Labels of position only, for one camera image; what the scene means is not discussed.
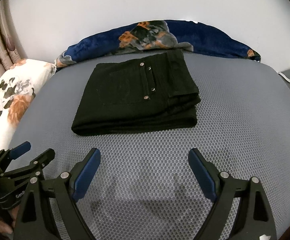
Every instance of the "mattress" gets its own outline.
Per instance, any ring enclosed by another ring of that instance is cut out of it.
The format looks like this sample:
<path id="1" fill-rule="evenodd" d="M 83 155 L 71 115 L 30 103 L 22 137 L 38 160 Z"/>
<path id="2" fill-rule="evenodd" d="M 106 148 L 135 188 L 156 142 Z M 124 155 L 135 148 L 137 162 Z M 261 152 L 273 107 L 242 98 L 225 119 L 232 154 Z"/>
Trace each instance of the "mattress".
<path id="1" fill-rule="evenodd" d="M 235 178 L 260 178 L 280 237 L 290 225 L 290 90 L 269 66 L 184 53 L 202 99 L 195 127 L 92 137 L 71 131 L 96 64 L 153 53 L 98 58 L 56 73 L 26 111 L 10 143 L 15 147 L 27 140 L 32 149 L 12 161 L 9 170 L 28 165 L 52 148 L 56 156 L 44 175 L 55 178 L 96 147 L 101 164 L 77 206 L 97 239 L 191 240 L 212 206 L 188 164 L 188 152 L 196 147 Z M 56 202 L 51 203 L 61 237 L 69 239 Z M 234 199 L 220 239 L 228 237 L 238 203 Z"/>

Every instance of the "gray mesh surface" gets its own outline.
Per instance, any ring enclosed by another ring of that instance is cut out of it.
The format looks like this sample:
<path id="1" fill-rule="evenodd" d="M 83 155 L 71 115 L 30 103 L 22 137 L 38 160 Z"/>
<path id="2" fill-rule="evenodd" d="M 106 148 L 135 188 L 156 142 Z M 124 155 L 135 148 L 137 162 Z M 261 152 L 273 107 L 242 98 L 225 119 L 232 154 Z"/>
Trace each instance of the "gray mesh surface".
<path id="1" fill-rule="evenodd" d="M 53 178 L 97 147 L 101 165 L 77 204 L 97 239 L 192 240 L 212 206 L 188 165 L 188 152 L 197 147 L 219 170 L 261 179 L 281 236 L 290 225 L 290 91 L 270 67 L 185 53 L 202 99 L 194 128 L 93 137 L 71 131 L 97 63 L 149 54 L 99 58 L 56 73 L 26 111 L 10 144 L 28 140 L 32 149 L 9 169 L 28 165 L 50 147 L 56 156 L 44 174 Z M 69 239 L 55 201 L 52 205 L 61 236 Z M 228 237 L 237 207 L 235 199 L 221 239 Z"/>

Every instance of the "white wall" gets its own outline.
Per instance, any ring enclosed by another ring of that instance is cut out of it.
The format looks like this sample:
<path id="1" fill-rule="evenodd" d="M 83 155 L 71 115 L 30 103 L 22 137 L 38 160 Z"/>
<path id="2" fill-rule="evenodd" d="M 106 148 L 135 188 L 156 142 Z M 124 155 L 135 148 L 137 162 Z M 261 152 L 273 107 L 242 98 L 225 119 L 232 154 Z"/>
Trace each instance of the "white wall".
<path id="1" fill-rule="evenodd" d="M 144 20 L 186 19 L 251 46 L 277 71 L 290 68 L 288 0 L 8 0 L 8 7 L 18 50 L 28 58 L 54 62 L 95 33 Z"/>

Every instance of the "blue floral blanket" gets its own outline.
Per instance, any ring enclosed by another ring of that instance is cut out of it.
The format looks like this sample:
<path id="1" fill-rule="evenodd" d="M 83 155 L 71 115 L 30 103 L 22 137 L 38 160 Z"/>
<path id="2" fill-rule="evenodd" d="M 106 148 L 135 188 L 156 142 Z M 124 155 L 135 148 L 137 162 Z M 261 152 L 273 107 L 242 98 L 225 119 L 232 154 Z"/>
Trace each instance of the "blue floral blanket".
<path id="1" fill-rule="evenodd" d="M 251 47 L 233 40 L 213 26 L 188 21 L 157 20 L 131 24 L 82 39 L 56 59 L 56 67 L 106 55 L 172 48 L 216 57 L 261 59 Z"/>

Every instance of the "white floral fabric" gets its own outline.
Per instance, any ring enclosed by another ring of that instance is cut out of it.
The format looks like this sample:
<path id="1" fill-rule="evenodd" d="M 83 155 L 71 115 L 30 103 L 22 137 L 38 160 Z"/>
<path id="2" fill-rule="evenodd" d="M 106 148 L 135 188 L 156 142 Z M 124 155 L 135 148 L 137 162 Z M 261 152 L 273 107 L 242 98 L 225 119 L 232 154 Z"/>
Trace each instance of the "white floral fabric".
<path id="1" fill-rule="evenodd" d="M 25 111 L 55 71 L 55 64 L 22 59 L 1 76 L 0 150 L 7 150 Z"/>

